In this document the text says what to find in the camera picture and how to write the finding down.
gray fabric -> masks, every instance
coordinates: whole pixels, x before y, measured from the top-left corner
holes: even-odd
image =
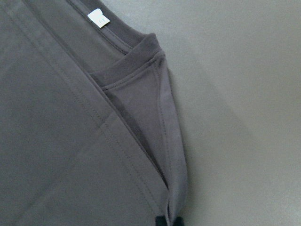
[[[171,225],[187,175],[156,35],[96,0],[0,11],[0,225]]]

gray t-shirt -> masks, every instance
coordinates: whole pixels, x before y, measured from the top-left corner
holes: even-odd
[[[156,35],[98,0],[0,11],[0,225],[172,225],[187,172]]]

t-shirt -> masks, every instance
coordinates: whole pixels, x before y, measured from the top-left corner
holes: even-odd
[[[0,11],[0,225],[172,225],[187,172],[156,35],[99,0]]]

seam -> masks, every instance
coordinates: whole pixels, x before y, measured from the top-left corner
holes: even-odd
[[[162,106],[161,106],[161,91],[160,91],[160,84],[159,84],[159,72],[158,72],[158,66],[157,66],[157,62],[155,61],[154,64],[153,64],[153,69],[154,69],[154,72],[153,75],[155,77],[157,77],[157,79],[155,79],[158,83],[158,108],[159,108],[159,115],[160,115],[160,119],[161,119],[161,128],[163,129],[163,133],[166,137],[166,139],[163,139],[165,144],[166,144],[166,152],[167,152],[167,161],[168,161],[168,169],[169,169],[169,174],[170,176],[172,175],[172,164],[171,164],[171,161],[170,161],[170,147],[169,147],[169,142],[168,142],[168,135],[167,135],[167,132],[166,132],[166,126],[165,126],[165,122],[164,122],[164,116],[163,116],[163,113],[162,113]]]
[[[127,44],[125,41],[123,41],[119,36],[117,36],[110,28],[108,28],[107,26],[105,26],[105,29],[116,39],[118,39],[122,44],[124,44],[125,46],[127,46],[128,48],[132,49],[133,47],[130,46],[129,44]]]
[[[104,131],[99,127],[99,130],[101,131],[101,134],[104,134]],[[80,160],[80,157],[87,154],[89,151],[89,148],[94,145],[94,143],[97,141],[97,137],[92,142],[86,143],[83,148],[81,148],[80,151],[72,155],[69,160],[66,162],[64,166],[62,166],[61,170],[56,173],[53,180],[46,185],[46,187],[39,192],[40,195],[37,195],[34,200],[32,200],[26,207],[25,210],[18,214],[17,219],[15,219],[12,223],[14,225],[17,225],[26,215],[29,215],[29,217],[33,214],[31,213],[31,209],[37,206],[40,203],[47,202],[47,195],[50,194],[53,190],[55,190],[61,182],[66,178],[68,175],[68,172],[73,169],[73,167],[77,164],[77,162]]]
[[[104,134],[106,140],[108,140],[108,137],[106,136],[106,133],[104,132],[103,134]],[[154,209],[152,208],[152,206],[150,205],[149,201],[147,200],[147,198],[146,198],[145,195],[143,194],[141,188],[138,186],[138,184],[137,184],[136,181],[134,180],[134,176],[133,176],[133,175],[131,174],[131,172],[128,170],[127,166],[125,165],[124,161],[122,160],[122,158],[121,158],[120,155],[118,154],[117,150],[110,144],[110,142],[108,142],[108,145],[114,150],[115,155],[118,157],[119,162],[120,162],[120,163],[122,164],[122,166],[125,168],[125,170],[127,171],[127,174],[130,175],[130,178],[131,178],[132,182],[135,184],[135,186],[138,188],[141,197],[143,197],[143,198],[145,199],[145,201],[146,201],[146,203],[147,203],[147,206],[148,206],[149,210],[150,210],[153,214],[155,214]],[[124,151],[124,149],[120,146],[120,144],[119,144],[119,147],[122,149],[123,153],[125,154],[125,151]]]
[[[85,14],[83,14],[83,12],[76,6],[76,5],[74,5],[73,4],[73,2],[71,2],[70,0],[66,0],[86,21],[88,21],[90,24],[91,24],[91,26],[93,26],[95,29],[96,29],[96,31],[100,34],[100,35],[102,35],[115,49],[117,49],[118,51],[120,51],[121,53],[123,53],[124,55],[126,55],[127,54],[127,52],[125,52],[123,49],[121,49],[120,47],[118,47],[116,44],[114,44],[107,36],[105,36],[101,31],[100,31],[100,29],[101,28],[99,28],[99,27],[97,27],[91,20],[89,20],[89,19],[87,19],[87,17],[86,17],[86,15]]]
[[[104,125],[106,126],[107,130],[110,132],[111,137],[113,137],[113,134],[110,131],[110,128],[108,127],[108,125],[106,123],[104,123]],[[139,171],[137,170],[137,168],[134,166],[134,164],[132,163],[129,155],[126,153],[126,151],[124,150],[124,148],[121,146],[120,142],[116,139],[115,140],[116,144],[121,148],[123,154],[126,156],[126,158],[128,159],[128,162],[131,164],[132,168],[135,170],[136,174],[138,175],[139,179],[142,181],[142,183],[144,184],[144,186],[146,187],[148,193],[150,194],[152,200],[155,202],[156,206],[160,209],[160,211],[163,212],[163,210],[161,209],[161,207],[158,205],[157,201],[155,200],[153,194],[151,193],[149,187],[147,186],[147,184],[145,183],[145,181],[143,180],[141,174],[139,173]]]
[[[151,64],[153,63],[153,61],[155,61],[157,58],[161,57],[161,56],[164,56],[164,54],[160,54],[160,55],[157,55],[155,53],[155,56],[153,58],[151,58],[150,60],[148,60],[147,62],[145,62],[143,65],[141,65],[139,68],[137,68],[136,70],[134,70],[132,73],[130,73],[129,75],[127,75],[125,78],[117,81],[117,82],[114,82],[112,84],[109,84],[109,85],[106,85],[106,86],[103,86],[101,87],[101,89],[103,91],[107,91],[107,90],[111,90],[111,89],[114,89],[114,88],[117,88],[117,87],[120,87],[122,85],[125,85],[127,82],[129,82],[130,80],[132,80],[136,75],[139,75],[140,73],[143,73],[144,71],[146,71],[148,68],[151,67]]]
[[[19,28],[19,30],[20,30],[22,33],[24,33],[24,31],[20,28],[20,26],[12,19],[11,15],[9,15],[9,14],[6,12],[6,10],[4,10],[3,7],[2,7],[2,9],[3,9],[3,11],[11,18],[11,20],[16,24],[16,26]],[[21,18],[18,17],[18,15],[15,15],[15,16],[16,16],[16,18],[17,18],[19,21],[21,21]],[[26,38],[30,41],[30,43],[33,44],[33,46],[37,49],[37,51],[43,56],[43,58],[48,62],[49,59],[47,59],[47,57],[45,57],[45,55],[39,50],[39,48],[36,46],[36,44],[34,44],[34,43],[31,41],[31,39],[28,37],[28,35],[27,35],[26,33],[24,33],[24,35],[25,35]],[[70,78],[68,77],[67,73],[60,67],[60,65],[56,62],[56,60],[55,60],[53,57],[51,57],[51,56],[49,56],[49,58],[52,59],[52,61],[53,61],[52,63],[54,63],[54,64],[58,67],[59,71],[60,71],[62,74],[65,75],[64,78],[65,78],[65,79],[68,79],[68,80],[71,82],[71,84],[72,84],[72,81],[71,81]],[[87,100],[87,98],[83,95],[82,91],[81,91],[75,84],[73,84],[73,86],[74,86],[74,87],[77,89],[77,91],[81,94],[81,97],[85,98],[86,104],[89,104],[91,110],[96,114],[96,117],[97,117],[98,119],[100,119],[100,120],[102,121],[102,123],[108,128],[108,125],[103,121],[103,119],[100,117],[100,115],[98,114],[98,112],[93,108],[93,106],[91,105],[91,103],[90,103],[90,102]],[[97,124],[97,121],[94,119],[94,117],[93,117],[91,114],[88,114],[88,115],[89,115],[89,116],[91,117],[91,119],[96,123],[96,126],[97,126],[97,127],[100,127],[100,125]],[[126,155],[126,152],[124,151],[124,149],[123,149],[122,146],[120,145],[118,139],[116,139],[116,137],[110,132],[110,130],[108,130],[108,131],[109,131],[109,133],[111,134],[111,138],[114,138],[114,139],[116,140],[116,142],[118,143],[118,145],[121,147],[123,153],[125,153],[125,155]],[[146,183],[144,182],[144,180],[143,180],[141,174],[140,174],[139,171],[136,169],[136,167],[133,165],[132,161],[130,161],[130,158],[128,157],[128,155],[126,155],[126,156],[127,156],[127,159],[129,160],[131,166],[134,168],[135,172],[138,174],[139,179],[143,182],[144,186],[146,186],[148,192],[149,192],[150,195],[151,195],[151,198],[152,198],[153,201],[156,203],[157,207],[160,209],[160,207],[158,206],[158,204],[157,204],[156,200],[154,199],[152,193],[150,192],[150,189],[148,188],[148,186],[147,186]],[[145,195],[144,195],[144,194],[142,194],[142,195],[143,195],[144,199],[146,200],[146,202],[148,203],[148,205],[150,205],[149,202],[148,202],[148,200],[146,199]]]

care label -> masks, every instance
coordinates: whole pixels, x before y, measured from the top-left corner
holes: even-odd
[[[93,10],[88,14],[88,17],[100,28],[110,22],[110,20],[103,15],[103,12],[100,10],[100,8]]]

